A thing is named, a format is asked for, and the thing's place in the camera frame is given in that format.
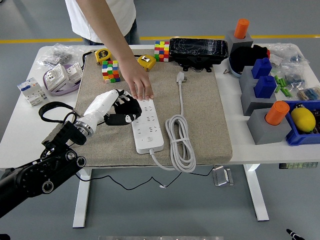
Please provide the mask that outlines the person's hand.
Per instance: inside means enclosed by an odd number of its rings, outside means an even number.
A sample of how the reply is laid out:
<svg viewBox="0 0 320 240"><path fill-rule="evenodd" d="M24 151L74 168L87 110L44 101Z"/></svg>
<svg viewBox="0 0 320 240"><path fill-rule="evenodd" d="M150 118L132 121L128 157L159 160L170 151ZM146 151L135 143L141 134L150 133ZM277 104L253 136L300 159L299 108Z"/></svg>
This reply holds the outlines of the person's hand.
<svg viewBox="0 0 320 240"><path fill-rule="evenodd" d="M142 101L154 98L149 75L135 58L120 61L119 66L134 99Z"/></svg>

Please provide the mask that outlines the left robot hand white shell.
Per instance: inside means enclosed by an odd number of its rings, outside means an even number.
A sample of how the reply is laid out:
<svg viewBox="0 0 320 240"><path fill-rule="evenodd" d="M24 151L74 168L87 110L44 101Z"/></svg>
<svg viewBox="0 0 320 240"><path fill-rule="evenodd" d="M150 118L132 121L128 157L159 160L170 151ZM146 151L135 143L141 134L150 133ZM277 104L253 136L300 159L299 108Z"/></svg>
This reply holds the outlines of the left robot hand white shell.
<svg viewBox="0 0 320 240"><path fill-rule="evenodd" d="M140 104L127 91L113 89L98 95L75 126L85 135L96 132L97 125L128 125L142 114Z"/></svg>

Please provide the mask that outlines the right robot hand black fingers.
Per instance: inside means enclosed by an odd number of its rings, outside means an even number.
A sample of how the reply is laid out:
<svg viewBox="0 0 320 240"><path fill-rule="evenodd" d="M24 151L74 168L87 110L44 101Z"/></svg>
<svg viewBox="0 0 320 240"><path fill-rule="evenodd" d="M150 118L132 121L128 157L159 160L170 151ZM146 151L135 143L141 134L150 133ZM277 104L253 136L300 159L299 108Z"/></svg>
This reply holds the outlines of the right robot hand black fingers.
<svg viewBox="0 0 320 240"><path fill-rule="evenodd" d="M293 240L305 240L303 237L301 237L300 235L298 235L297 233L295 233L294 231L292 231L289 228L286 229L286 232L290 235L290 237Z"/></svg>

